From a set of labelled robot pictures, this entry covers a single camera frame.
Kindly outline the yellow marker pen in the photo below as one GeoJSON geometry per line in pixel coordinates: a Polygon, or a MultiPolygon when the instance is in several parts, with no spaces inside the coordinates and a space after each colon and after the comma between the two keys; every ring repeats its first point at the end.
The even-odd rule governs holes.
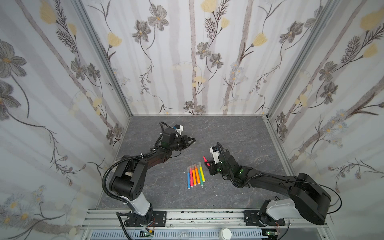
{"type": "Polygon", "coordinates": [[[201,162],[199,162],[199,171],[200,171],[201,182],[203,184],[206,180],[205,180],[205,176],[204,176],[203,167],[202,167],[201,162]]]}

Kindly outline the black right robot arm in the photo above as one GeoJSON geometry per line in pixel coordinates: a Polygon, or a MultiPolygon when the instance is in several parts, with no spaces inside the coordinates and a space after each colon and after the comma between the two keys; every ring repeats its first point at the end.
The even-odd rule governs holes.
{"type": "Polygon", "coordinates": [[[331,196],[310,176],[280,176],[239,165],[228,150],[210,149],[212,158],[204,160],[210,175],[221,174],[236,188],[259,188],[286,196],[266,200],[258,211],[245,214],[247,226],[283,226],[285,219],[303,218],[311,224],[325,224],[331,196]]]}

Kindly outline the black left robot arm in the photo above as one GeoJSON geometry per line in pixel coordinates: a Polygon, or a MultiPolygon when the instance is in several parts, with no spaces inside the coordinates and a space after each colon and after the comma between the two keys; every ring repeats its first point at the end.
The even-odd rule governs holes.
{"type": "Polygon", "coordinates": [[[147,216],[152,209],[143,194],[147,171],[166,162],[174,151],[182,152],[195,141],[195,138],[181,135],[176,127],[162,130],[148,153],[123,156],[106,170],[102,178],[104,193],[123,202],[135,215],[147,216]]]}

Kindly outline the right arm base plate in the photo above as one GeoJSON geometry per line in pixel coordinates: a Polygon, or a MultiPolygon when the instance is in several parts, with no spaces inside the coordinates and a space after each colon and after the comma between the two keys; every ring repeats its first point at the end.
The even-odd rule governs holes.
{"type": "Polygon", "coordinates": [[[267,206],[271,200],[266,200],[259,210],[246,210],[244,213],[244,222],[247,227],[277,227],[285,226],[284,219],[275,220],[267,214],[267,206]]]}

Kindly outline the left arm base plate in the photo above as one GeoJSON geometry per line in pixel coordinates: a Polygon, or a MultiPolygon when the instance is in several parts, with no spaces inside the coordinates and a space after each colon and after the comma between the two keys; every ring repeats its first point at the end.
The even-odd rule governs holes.
{"type": "Polygon", "coordinates": [[[149,211],[145,216],[132,212],[128,213],[124,221],[125,227],[165,227],[167,221],[166,211],[149,211]]]}

